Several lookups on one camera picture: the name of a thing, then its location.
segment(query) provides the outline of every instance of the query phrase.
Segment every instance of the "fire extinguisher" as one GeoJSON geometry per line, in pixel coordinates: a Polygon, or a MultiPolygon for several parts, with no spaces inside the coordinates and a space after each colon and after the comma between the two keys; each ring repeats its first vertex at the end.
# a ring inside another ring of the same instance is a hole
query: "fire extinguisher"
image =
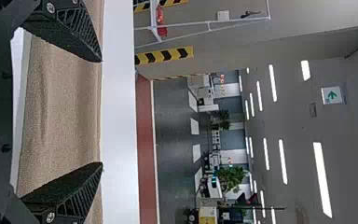
{"type": "MultiPolygon", "coordinates": [[[[157,12],[157,25],[164,24],[164,12],[160,5],[157,6],[156,12],[157,12]]],[[[159,27],[157,28],[157,33],[159,36],[167,36],[168,29],[167,27],[159,27]]]]}

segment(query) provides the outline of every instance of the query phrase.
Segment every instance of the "green plant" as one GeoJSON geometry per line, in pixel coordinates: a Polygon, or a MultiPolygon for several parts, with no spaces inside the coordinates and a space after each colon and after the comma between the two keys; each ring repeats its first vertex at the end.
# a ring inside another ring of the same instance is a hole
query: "green plant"
{"type": "Polygon", "coordinates": [[[246,213],[247,213],[247,210],[246,210],[246,209],[241,209],[241,211],[242,211],[242,216],[243,216],[243,217],[246,217],[246,215],[247,215],[247,214],[246,214],[246,213]]]}
{"type": "Polygon", "coordinates": [[[229,130],[229,127],[231,126],[231,122],[229,120],[223,120],[219,123],[219,127],[223,130],[229,130]]]}
{"type": "Polygon", "coordinates": [[[229,113],[228,110],[219,110],[214,111],[213,116],[218,118],[218,121],[216,123],[213,123],[212,128],[214,130],[217,129],[223,129],[223,130],[229,130],[229,127],[231,126],[231,122],[229,121],[229,113]]]}
{"type": "Polygon", "coordinates": [[[219,118],[220,120],[229,119],[229,113],[228,110],[221,109],[219,111],[212,112],[212,115],[214,117],[219,118]]]}
{"type": "Polygon", "coordinates": [[[230,168],[222,167],[217,172],[217,177],[219,177],[222,191],[227,193],[232,189],[235,189],[248,174],[249,172],[243,170],[240,166],[230,168]]]}

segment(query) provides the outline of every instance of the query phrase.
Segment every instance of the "yellow black warning stripe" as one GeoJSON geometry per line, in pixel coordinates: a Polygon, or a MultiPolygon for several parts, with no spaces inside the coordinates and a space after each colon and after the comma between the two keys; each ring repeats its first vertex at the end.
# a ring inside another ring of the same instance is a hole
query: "yellow black warning stripe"
{"type": "Polygon", "coordinates": [[[174,77],[162,77],[162,78],[155,78],[154,81],[166,81],[171,79],[183,78],[183,77],[197,77],[202,76],[203,74],[193,74],[193,75],[184,75],[184,76],[174,76],[174,77]]]}
{"type": "MultiPolygon", "coordinates": [[[[183,3],[187,3],[188,0],[160,0],[159,4],[162,7],[173,7],[176,5],[180,5],[183,3]]],[[[145,3],[141,3],[138,4],[136,6],[133,7],[133,12],[142,12],[142,11],[146,11],[150,9],[150,2],[145,2],[145,3]]]]}
{"type": "Polygon", "coordinates": [[[135,55],[135,65],[163,63],[188,58],[194,58],[194,50],[192,46],[177,49],[161,49],[147,53],[138,53],[135,55]]]}

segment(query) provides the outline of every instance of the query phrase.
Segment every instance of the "ceiling light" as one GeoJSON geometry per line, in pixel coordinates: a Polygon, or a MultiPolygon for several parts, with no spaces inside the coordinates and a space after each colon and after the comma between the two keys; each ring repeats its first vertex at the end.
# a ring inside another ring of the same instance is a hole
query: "ceiling light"
{"type": "Polygon", "coordinates": [[[316,170],[318,172],[319,189],[321,192],[322,208],[328,217],[333,217],[331,209],[330,195],[327,186],[327,176],[324,167],[324,153],[322,144],[318,142],[313,143],[313,150],[315,152],[316,170]]]}
{"type": "Polygon", "coordinates": [[[281,166],[282,166],[282,179],[283,183],[287,185],[287,171],[286,171],[286,159],[284,157],[284,148],[283,148],[283,140],[279,140],[279,151],[281,155],[281,166]]]}
{"type": "Polygon", "coordinates": [[[269,78],[271,79],[271,88],[272,88],[272,100],[277,102],[277,87],[275,85],[275,74],[274,74],[274,66],[272,64],[269,65],[269,78]]]}

